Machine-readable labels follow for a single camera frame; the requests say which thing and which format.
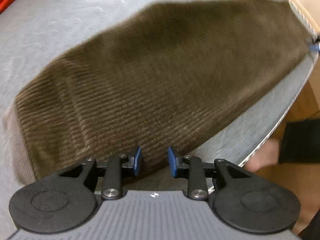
beige fabric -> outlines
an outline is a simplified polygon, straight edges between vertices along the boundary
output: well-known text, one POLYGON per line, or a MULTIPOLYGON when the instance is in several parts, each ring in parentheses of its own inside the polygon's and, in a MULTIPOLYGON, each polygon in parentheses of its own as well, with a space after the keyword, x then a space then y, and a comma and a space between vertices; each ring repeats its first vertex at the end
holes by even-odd
MULTIPOLYGON (((292 0, 310 22, 317 33, 320 33, 320 0, 292 0)), ((320 61, 315 65, 309 82, 320 107, 320 61)))
POLYGON ((159 3, 50 63, 15 100, 39 179, 85 157, 188 152, 266 94, 308 52, 285 2, 159 3))
POLYGON ((13 104, 3 116, 4 129, 9 135, 12 151, 12 166, 19 182, 30 184, 36 181, 21 127, 17 120, 15 105, 13 104))

black sleeve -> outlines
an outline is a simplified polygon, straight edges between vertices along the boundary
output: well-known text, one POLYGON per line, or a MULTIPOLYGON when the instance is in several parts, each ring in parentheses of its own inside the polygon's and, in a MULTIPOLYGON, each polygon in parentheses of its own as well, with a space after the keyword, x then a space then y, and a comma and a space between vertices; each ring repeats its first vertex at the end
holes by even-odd
POLYGON ((279 163, 320 163, 320 119, 287 123, 279 163))
POLYGON ((313 217, 310 224, 300 232, 299 236, 302 240, 320 239, 320 210, 313 217))

metal screw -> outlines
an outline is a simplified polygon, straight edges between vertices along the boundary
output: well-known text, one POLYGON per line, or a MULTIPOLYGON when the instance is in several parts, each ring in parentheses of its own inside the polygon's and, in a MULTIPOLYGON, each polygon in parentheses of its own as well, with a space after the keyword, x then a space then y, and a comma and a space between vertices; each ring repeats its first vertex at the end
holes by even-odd
POLYGON ((158 193, 156 193, 156 192, 153 192, 153 193, 150 194, 150 196, 153 197, 153 198, 156 198, 156 197, 159 197, 160 195, 158 193))
POLYGON ((116 197, 119 194, 119 190, 115 188, 107 188, 103 191, 106 197, 116 197))
POLYGON ((207 192, 202 189, 194 189, 191 191, 191 195, 195 198, 203 198, 207 196, 207 192))

